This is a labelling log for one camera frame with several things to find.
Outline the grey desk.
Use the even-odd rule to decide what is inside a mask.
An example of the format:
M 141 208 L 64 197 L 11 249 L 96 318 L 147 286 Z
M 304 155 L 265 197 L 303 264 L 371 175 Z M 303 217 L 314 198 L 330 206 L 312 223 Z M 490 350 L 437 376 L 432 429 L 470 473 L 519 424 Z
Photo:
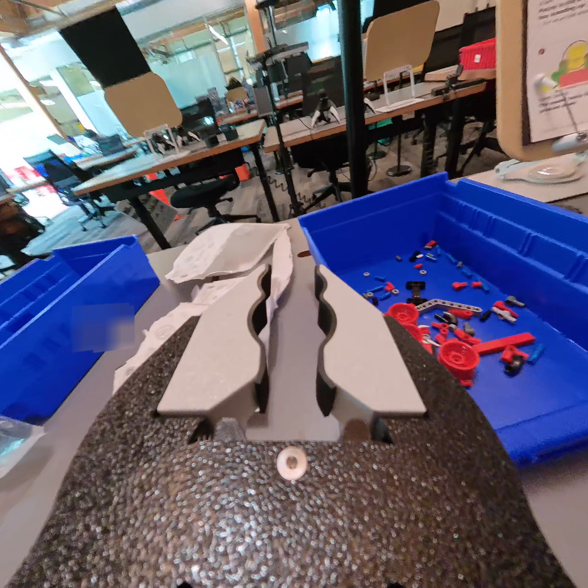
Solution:
M 276 319 L 276 440 L 189 443 L 156 417 L 194 320 L 99 415 L 8 587 L 573 587 L 587 531 L 550 543 L 516 463 L 474 401 L 404 328 L 393 337 L 428 408 L 390 445 L 326 439 L 316 402 L 311 259 Z

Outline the clear plastic bag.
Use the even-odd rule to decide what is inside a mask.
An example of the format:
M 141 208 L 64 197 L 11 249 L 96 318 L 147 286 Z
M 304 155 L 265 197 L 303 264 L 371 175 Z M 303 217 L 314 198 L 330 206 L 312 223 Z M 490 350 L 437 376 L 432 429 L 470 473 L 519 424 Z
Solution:
M 1 478 L 43 437 L 43 426 L 1 416 Z

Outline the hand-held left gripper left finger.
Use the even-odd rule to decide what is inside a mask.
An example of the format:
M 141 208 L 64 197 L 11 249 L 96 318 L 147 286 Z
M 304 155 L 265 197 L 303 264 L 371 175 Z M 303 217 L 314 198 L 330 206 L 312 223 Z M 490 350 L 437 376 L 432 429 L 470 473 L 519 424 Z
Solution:
M 272 269 L 255 268 L 198 317 L 156 410 L 164 417 L 224 418 L 247 425 L 269 398 L 266 301 Z

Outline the printed instruction sheet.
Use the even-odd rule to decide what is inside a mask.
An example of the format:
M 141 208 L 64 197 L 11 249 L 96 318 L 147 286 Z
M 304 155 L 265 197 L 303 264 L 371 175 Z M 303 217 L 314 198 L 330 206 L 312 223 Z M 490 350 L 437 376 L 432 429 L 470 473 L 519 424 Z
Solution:
M 587 133 L 587 1 L 523 1 L 523 145 Z

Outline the black equipment stand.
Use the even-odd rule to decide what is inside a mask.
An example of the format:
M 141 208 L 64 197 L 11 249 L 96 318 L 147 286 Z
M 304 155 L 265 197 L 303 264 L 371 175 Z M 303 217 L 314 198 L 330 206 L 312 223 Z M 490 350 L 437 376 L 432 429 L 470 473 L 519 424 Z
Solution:
M 285 80 L 288 80 L 284 62 L 289 58 L 305 54 L 308 48 L 309 45 L 307 42 L 294 43 L 291 45 L 282 43 L 270 47 L 259 54 L 251 56 L 247 55 L 246 57 L 246 61 L 255 71 L 261 71 L 262 81 L 268 88 L 271 120 L 277 135 L 279 154 L 282 161 L 282 172 L 286 181 L 286 189 L 290 197 L 290 208 L 294 217 L 298 217 L 303 211 L 293 184 L 291 174 L 292 163 L 288 149 L 283 142 L 281 116 L 277 113 L 277 103 L 272 85 L 281 84 Z

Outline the white crumpled plastic bag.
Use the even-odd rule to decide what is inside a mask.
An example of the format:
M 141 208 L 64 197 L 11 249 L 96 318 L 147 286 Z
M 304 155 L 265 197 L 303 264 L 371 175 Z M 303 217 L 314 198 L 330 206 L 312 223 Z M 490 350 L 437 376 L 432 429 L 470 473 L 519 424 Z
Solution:
M 293 273 L 293 255 L 289 228 L 280 232 L 272 247 L 272 277 L 270 296 L 268 298 L 268 321 L 280 304 L 283 292 L 290 283 Z M 227 295 L 245 278 L 232 277 L 221 281 L 204 284 L 191 302 L 179 304 L 164 317 L 156 320 L 148 330 L 144 330 L 144 339 L 136 354 L 115 371 L 113 393 L 116 394 L 130 376 L 151 357 L 185 322 L 193 317 L 200 317 L 210 306 Z

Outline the pile of small toy parts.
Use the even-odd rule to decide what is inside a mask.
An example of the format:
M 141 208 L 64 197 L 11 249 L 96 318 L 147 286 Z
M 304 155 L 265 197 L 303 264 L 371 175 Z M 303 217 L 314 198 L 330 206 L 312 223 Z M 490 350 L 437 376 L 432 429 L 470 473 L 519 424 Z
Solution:
M 436 309 L 420 313 L 417 326 L 402 325 L 414 339 L 437 358 L 440 345 L 459 339 L 469 346 L 502 337 L 520 334 L 514 327 L 520 321 L 522 302 L 498 294 L 488 283 L 476 276 L 462 262 L 444 252 L 435 240 L 411 255 L 397 255 L 392 262 L 379 263 L 363 272 L 359 292 L 383 314 L 395 303 L 419 305 L 428 299 L 444 299 L 478 306 L 479 316 L 466 311 Z M 502 353 L 480 356 L 495 357 L 507 378 L 523 372 L 528 364 L 535 364 L 544 350 L 536 341 L 530 345 L 508 347 Z M 470 386 L 479 379 L 478 365 Z

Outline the orange traffic cone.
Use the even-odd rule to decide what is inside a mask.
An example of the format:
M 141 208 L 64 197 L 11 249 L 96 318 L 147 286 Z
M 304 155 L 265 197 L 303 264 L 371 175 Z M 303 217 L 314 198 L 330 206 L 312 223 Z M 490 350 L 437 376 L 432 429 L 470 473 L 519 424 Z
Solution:
M 156 189 L 148 192 L 151 214 L 156 220 L 171 223 L 184 217 L 182 212 L 171 206 L 166 189 Z

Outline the red toy wheel hub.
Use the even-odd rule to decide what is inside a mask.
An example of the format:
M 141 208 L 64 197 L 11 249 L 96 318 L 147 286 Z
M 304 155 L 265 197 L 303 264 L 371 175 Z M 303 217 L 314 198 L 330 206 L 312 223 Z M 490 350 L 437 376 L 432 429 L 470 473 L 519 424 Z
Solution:
M 475 349 L 459 339 L 451 339 L 441 344 L 437 358 L 464 386 L 471 385 L 466 382 L 473 379 L 481 360 Z
M 417 326 L 420 318 L 417 307 L 411 303 L 395 303 L 388 308 L 384 315 L 393 318 L 404 326 Z

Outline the long red toy beam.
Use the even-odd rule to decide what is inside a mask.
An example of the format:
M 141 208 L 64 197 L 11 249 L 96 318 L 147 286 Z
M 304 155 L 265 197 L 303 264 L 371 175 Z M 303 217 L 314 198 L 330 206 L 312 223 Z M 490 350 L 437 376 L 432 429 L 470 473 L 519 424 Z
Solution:
M 521 348 L 530 345 L 536 341 L 533 334 L 523 333 L 514 334 L 492 341 L 481 342 L 472 346 L 472 349 L 479 355 L 492 355 L 495 353 L 502 353 L 508 347 Z

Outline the background wooden desk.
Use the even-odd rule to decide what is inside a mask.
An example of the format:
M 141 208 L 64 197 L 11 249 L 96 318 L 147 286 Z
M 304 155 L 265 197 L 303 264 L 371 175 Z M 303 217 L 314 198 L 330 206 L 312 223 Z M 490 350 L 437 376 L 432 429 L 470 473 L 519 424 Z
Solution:
M 149 154 L 131 159 L 85 181 L 74 189 L 74 193 L 78 196 L 104 194 L 114 203 L 128 201 L 157 245 L 162 250 L 170 249 L 163 231 L 140 197 L 159 189 L 226 176 L 230 174 L 229 164 L 235 164 L 237 155 L 242 155 L 241 149 L 247 146 L 254 155 L 271 217 L 278 222 L 280 217 L 260 156 L 265 128 L 264 120 L 257 119 L 237 127 L 236 139 L 220 141 L 211 148 L 200 143 L 179 153 L 165 156 Z
M 394 107 L 389 112 L 375 113 L 364 118 L 365 140 L 369 146 L 380 138 L 398 138 L 417 128 L 422 128 L 422 156 L 420 160 L 420 177 L 432 175 L 436 171 L 435 143 L 437 128 L 443 116 L 452 108 L 456 112 L 452 122 L 463 128 L 465 118 L 461 108 L 471 96 L 484 93 L 489 79 L 475 77 L 472 80 L 457 81 L 451 87 L 441 82 L 424 82 L 417 85 L 421 93 L 420 102 Z M 310 145 L 317 155 L 312 156 L 312 167 L 325 165 L 325 157 L 332 158 L 336 150 L 347 150 L 351 157 L 355 145 L 349 146 L 348 139 L 353 138 L 348 130 L 345 115 L 341 122 L 321 123 L 318 128 L 311 128 L 309 117 L 295 119 L 271 126 L 263 140 L 266 153 L 278 152 L 283 165 L 286 191 L 290 197 L 290 217 L 298 217 L 318 205 L 317 199 L 303 206 L 291 176 L 292 160 L 290 155 L 294 148 Z

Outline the grey angled toy beam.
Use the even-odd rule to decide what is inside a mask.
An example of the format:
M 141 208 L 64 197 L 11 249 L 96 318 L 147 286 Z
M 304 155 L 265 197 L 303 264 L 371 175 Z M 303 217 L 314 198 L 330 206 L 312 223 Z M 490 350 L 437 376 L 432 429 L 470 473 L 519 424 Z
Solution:
M 443 309 L 445 311 L 457 310 L 470 312 L 472 315 L 479 316 L 482 314 L 482 308 L 473 305 L 467 305 L 459 302 L 444 299 L 428 299 L 419 305 L 416 305 L 416 309 L 419 313 L 426 313 L 434 311 L 436 309 Z

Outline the blue storage bin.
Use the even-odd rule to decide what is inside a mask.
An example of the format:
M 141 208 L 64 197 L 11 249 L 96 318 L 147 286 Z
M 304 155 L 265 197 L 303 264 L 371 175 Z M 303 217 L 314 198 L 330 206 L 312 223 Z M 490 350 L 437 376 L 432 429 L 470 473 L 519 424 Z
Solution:
M 435 240 L 517 307 L 544 350 L 514 378 L 481 359 L 470 394 L 518 465 L 587 446 L 587 218 L 440 173 L 299 220 L 315 261 L 360 296 L 363 272 Z
M 1 327 L 16 332 L 50 307 L 131 303 L 139 309 L 159 285 L 136 236 L 54 249 L 1 283 Z

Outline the black office chair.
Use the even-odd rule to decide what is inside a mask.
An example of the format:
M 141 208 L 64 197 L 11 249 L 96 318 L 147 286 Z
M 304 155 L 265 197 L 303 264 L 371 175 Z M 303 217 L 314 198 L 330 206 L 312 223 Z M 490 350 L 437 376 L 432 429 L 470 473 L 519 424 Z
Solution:
M 337 109 L 343 104 L 340 67 L 321 72 L 309 71 L 303 76 L 303 115 L 311 119 L 307 124 L 310 130 L 316 129 L 321 123 L 339 121 Z M 329 184 L 312 193 L 310 200 L 303 206 L 304 212 L 317 208 L 330 196 L 340 203 L 343 201 L 342 192 L 350 192 L 349 182 L 341 183 L 337 178 L 337 172 L 349 163 L 345 132 L 323 139 L 310 138 L 305 143 L 292 145 L 290 154 L 294 164 L 307 170 L 308 177 L 318 172 L 328 173 Z
M 176 209 L 205 209 L 210 220 L 201 228 L 201 232 L 219 224 L 230 224 L 236 221 L 253 219 L 261 223 L 258 215 L 233 215 L 221 213 L 217 205 L 221 202 L 232 202 L 227 194 L 240 185 L 238 175 L 230 174 L 220 178 L 210 179 L 194 185 L 188 185 L 176 190 L 169 198 L 170 204 Z

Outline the red plastic crate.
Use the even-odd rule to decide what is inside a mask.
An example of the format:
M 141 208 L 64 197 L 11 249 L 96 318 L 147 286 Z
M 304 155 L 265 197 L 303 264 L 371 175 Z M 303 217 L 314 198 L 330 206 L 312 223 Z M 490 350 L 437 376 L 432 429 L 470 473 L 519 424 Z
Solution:
M 496 68 L 496 38 L 482 40 L 459 49 L 463 70 L 493 70 Z

